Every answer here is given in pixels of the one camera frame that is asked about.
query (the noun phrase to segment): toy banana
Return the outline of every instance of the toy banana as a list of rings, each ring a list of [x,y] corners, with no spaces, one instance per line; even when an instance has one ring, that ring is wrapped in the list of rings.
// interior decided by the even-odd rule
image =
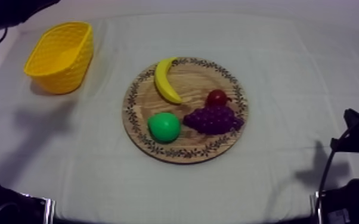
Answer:
[[[172,62],[176,59],[176,57],[166,58],[158,63],[154,72],[154,82],[157,90],[166,100],[174,104],[180,104],[182,103],[181,97],[175,92],[167,79],[167,72],[170,69]]]

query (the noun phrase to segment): white cloth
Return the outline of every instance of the white cloth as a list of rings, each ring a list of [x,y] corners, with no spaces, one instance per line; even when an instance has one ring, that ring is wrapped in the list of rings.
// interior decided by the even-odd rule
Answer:
[[[240,14],[91,24],[94,57],[71,94],[44,94],[23,73],[44,30],[21,35],[0,68],[4,186],[56,200],[60,218],[96,223],[254,223],[310,214],[330,139],[345,129],[343,111],[359,111],[358,32]],[[249,100],[242,137],[205,163],[157,161],[123,128],[129,84],[173,56],[222,65]],[[328,186],[345,184],[352,172],[348,156],[336,154]]]

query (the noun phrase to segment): grapes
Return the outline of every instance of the grapes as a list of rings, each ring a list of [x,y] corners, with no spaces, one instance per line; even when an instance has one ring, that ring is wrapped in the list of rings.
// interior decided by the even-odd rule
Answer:
[[[184,125],[207,135],[220,135],[232,128],[239,130],[244,121],[235,117],[230,107],[223,105],[198,108],[191,114],[185,115]]]

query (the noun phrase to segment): plastic basket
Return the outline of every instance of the plastic basket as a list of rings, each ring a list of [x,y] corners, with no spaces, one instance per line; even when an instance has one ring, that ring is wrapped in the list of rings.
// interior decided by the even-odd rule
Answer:
[[[81,85],[92,56],[91,25],[63,23],[42,35],[24,72],[45,91],[66,94]]]

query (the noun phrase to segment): wooden plate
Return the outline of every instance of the wooden plate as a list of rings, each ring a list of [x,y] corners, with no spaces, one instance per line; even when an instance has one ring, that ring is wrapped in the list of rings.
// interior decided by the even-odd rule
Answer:
[[[158,93],[154,85],[157,64],[145,69],[128,88],[122,107],[125,130],[133,142],[146,154],[170,163],[199,163],[226,152],[240,138],[248,116],[245,93],[225,68],[201,58],[181,57],[172,63],[168,80],[181,96],[181,105],[170,104]],[[222,89],[232,102],[228,102],[236,116],[245,124],[239,131],[223,135],[202,135],[182,125],[177,140],[170,144],[155,142],[148,131],[147,119],[161,112],[174,113],[182,122],[186,114],[202,108],[210,91]]]

